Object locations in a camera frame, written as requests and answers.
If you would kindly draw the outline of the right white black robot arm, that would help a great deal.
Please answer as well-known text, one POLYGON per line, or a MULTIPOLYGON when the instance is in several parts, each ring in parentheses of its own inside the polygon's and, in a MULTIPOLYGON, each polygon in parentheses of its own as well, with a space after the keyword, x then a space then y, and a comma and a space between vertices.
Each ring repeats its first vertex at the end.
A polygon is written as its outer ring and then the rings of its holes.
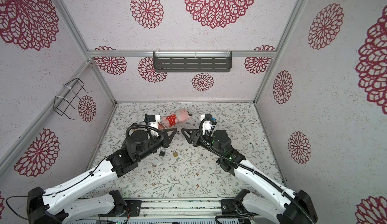
POLYGON ((311 197, 303 190, 295 192, 258 170, 243 154, 232 146, 225 130, 216 130, 216 121, 205 115, 198 129, 181 130, 189 144, 202 147, 218 156, 217 164, 225 172, 253 187, 240 191, 233 200, 234 215, 222 218, 250 218, 259 216, 274 224, 315 224, 318 216, 311 197))

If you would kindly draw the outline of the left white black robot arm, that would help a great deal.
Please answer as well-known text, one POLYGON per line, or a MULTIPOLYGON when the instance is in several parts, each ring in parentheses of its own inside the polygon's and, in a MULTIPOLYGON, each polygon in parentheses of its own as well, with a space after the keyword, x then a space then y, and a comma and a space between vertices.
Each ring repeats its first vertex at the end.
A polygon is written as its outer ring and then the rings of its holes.
POLYGON ((95 198, 82 196, 131 172, 158 149, 168 148, 176 133, 176 128, 159 130, 132 124, 126 130, 122 147, 97 166, 57 186, 30 190, 26 195, 25 220, 30 224, 68 224, 91 216, 116 217, 125 213, 127 203, 118 190, 95 198))

